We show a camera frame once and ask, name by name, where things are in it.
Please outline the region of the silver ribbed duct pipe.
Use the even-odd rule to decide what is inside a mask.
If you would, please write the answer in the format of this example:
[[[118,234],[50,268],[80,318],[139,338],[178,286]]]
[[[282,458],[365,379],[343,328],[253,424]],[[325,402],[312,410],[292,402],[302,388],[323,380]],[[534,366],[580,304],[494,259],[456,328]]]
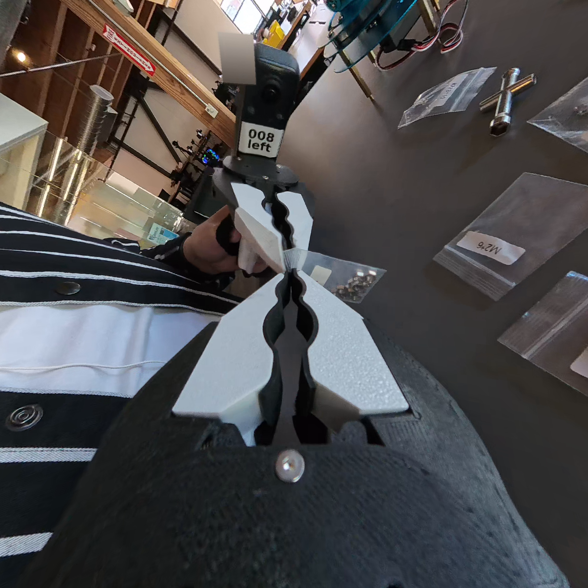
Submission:
[[[77,130],[75,147],[78,151],[92,156],[103,124],[107,120],[113,95],[100,85],[94,84],[89,87],[90,97],[83,111]]]

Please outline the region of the scattered small clear parts bags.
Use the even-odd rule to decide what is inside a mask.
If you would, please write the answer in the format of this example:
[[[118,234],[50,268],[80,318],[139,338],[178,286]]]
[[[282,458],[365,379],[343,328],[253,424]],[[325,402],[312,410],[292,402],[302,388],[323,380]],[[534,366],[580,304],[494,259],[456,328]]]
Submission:
[[[398,125],[465,110],[496,68],[422,92]],[[587,153],[587,77],[528,121]],[[433,260],[498,301],[587,233],[587,186],[523,173]],[[569,271],[499,342],[587,397],[587,273]]]

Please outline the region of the silver cross socket wrench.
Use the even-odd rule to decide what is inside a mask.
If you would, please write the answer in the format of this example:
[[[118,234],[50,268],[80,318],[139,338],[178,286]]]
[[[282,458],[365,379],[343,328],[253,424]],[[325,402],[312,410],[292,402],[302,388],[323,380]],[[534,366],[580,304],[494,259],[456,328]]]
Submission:
[[[489,125],[490,135],[493,137],[503,136],[511,127],[514,98],[537,83],[535,73],[525,77],[521,77],[520,74],[521,71],[517,67],[506,70],[501,77],[500,90],[479,104],[481,114],[493,112]]]

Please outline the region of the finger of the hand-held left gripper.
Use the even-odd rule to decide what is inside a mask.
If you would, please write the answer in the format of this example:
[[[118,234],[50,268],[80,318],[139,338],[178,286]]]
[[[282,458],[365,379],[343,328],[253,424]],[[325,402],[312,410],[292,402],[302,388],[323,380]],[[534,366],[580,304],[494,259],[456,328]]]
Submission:
[[[309,250],[313,217],[303,196],[297,192],[277,194],[277,244],[279,257],[290,249]]]
[[[253,272],[258,260],[275,272],[285,272],[282,234],[264,206],[264,193],[246,183],[231,184],[237,207],[233,223],[240,233],[238,266]]]

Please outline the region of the dark desk with wooden edge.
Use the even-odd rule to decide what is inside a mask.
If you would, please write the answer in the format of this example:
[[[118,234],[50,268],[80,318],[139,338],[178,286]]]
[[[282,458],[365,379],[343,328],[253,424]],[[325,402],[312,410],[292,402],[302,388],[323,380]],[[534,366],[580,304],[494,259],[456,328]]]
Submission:
[[[513,502],[573,587],[587,587],[587,398],[497,340],[570,270],[587,234],[494,302],[433,261],[525,172],[587,185],[587,154],[527,123],[587,77],[587,1],[470,1],[463,43],[390,72],[359,66],[366,99],[335,63],[290,118],[279,160],[316,198],[311,250],[384,268],[354,308],[447,389]],[[537,83],[490,135],[479,104],[509,68]],[[465,110],[398,128],[426,90],[496,68]]]

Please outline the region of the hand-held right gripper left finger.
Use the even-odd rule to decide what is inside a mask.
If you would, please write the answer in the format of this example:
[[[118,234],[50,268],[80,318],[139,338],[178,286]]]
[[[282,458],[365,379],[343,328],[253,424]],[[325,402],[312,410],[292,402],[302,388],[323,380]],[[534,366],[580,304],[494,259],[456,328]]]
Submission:
[[[255,430],[272,431],[282,404],[276,341],[285,328],[289,277],[283,273],[246,298],[217,324],[173,406],[177,416],[235,425],[247,446]]]

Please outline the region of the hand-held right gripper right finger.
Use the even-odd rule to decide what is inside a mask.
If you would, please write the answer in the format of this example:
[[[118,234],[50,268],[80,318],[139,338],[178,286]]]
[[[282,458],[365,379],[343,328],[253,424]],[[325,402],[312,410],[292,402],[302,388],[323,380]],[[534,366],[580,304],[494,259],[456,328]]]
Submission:
[[[294,271],[296,327],[306,342],[295,416],[339,432],[368,416],[409,411],[363,317],[301,270]]]

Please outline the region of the person's left hand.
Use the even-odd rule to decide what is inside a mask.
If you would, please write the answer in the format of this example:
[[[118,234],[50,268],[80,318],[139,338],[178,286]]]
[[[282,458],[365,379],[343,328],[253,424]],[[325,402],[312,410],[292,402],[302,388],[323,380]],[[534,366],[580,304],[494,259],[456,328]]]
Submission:
[[[235,272],[238,257],[227,253],[217,240],[217,229],[223,221],[232,221],[228,205],[198,225],[183,243],[183,255],[195,268],[207,275]]]

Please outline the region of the red and white wall sign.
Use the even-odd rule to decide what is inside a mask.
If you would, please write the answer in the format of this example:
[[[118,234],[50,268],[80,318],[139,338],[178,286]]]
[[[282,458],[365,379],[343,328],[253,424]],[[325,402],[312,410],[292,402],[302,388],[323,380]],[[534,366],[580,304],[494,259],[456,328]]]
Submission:
[[[124,56],[129,58],[134,65],[147,74],[148,77],[154,76],[156,72],[154,63],[108,24],[104,24],[102,36]]]

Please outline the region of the clear bag of hex nuts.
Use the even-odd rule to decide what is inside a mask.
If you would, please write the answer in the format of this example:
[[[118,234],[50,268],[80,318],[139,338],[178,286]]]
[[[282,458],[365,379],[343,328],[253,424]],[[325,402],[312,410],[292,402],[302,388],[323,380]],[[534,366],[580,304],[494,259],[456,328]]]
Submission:
[[[289,270],[304,273],[338,299],[359,304],[386,274],[385,269],[338,259],[301,248],[283,254]]]

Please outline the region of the person's striped black shirt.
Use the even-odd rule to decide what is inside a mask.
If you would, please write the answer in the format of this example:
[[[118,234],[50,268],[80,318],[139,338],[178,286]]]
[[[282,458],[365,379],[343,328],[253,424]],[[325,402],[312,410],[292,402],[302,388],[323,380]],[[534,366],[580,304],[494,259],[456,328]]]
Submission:
[[[67,509],[142,386],[241,301],[195,277],[1,204],[1,587]]]

